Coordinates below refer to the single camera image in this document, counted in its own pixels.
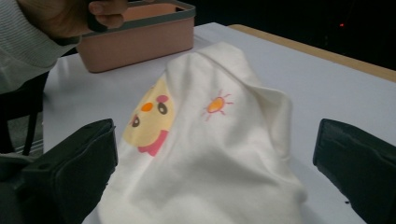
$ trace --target finger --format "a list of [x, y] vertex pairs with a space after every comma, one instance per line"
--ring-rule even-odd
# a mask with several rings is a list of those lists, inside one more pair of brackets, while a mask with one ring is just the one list
[[96, 16], [96, 19], [107, 28], [119, 28], [123, 24], [121, 15]]
[[102, 0], [93, 1], [88, 5], [93, 15], [117, 15], [128, 8], [127, 0]]

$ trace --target orange sun print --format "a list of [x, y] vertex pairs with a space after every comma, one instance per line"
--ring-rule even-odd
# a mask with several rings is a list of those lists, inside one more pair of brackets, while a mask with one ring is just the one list
[[210, 119], [212, 114], [215, 114], [218, 112], [222, 115], [225, 115], [225, 113], [223, 111], [224, 106], [233, 105], [233, 102], [226, 101], [226, 98], [228, 96], [230, 96], [231, 94], [226, 94], [224, 96], [221, 96], [221, 93], [222, 93], [222, 90], [219, 91], [218, 97], [213, 99], [212, 102], [207, 107], [205, 107], [205, 112], [202, 114], [202, 116], [205, 114], [208, 114], [206, 121], [208, 121]]

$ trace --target dark background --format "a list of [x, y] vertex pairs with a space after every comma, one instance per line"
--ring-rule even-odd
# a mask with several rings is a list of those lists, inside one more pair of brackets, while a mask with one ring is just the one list
[[396, 70], [396, 2], [391, 0], [181, 2], [196, 6], [196, 25], [243, 24]]

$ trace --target cartoon eye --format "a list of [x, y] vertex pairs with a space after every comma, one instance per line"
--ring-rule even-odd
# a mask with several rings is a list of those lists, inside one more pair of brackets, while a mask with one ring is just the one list
[[165, 104], [158, 103], [158, 111], [160, 111], [161, 114], [165, 115], [166, 113], [168, 113], [168, 108]]
[[138, 116], [134, 116], [134, 119], [132, 120], [131, 124], [132, 124], [132, 127], [134, 127], [134, 128], [139, 126], [139, 124], [140, 124], [139, 117]]

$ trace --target wooden table edge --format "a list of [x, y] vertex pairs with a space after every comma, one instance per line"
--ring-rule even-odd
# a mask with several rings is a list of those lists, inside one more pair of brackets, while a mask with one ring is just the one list
[[294, 40], [290, 40], [278, 35], [271, 35], [269, 33], [266, 33], [261, 30], [257, 30], [242, 24], [233, 24], [229, 25], [228, 27], [233, 28], [237, 31], [249, 34], [249, 35], [254, 35], [258, 38], [265, 39], [268, 41], [271, 41], [273, 43], [276, 43], [278, 45], [282, 45], [285, 47], [288, 47], [290, 49], [296, 49], [301, 52], [319, 57], [321, 59], [325, 59], [334, 63], [339, 63], [341, 65], [362, 71], [364, 73], [376, 76], [376, 77], [381, 77], [386, 80], [396, 82], [396, 71], [390, 70], [388, 68], [384, 68], [381, 66], [377, 66], [371, 63], [366, 63], [362, 62], [356, 59], [348, 58], [346, 56], [333, 53], [324, 49], [318, 49]]

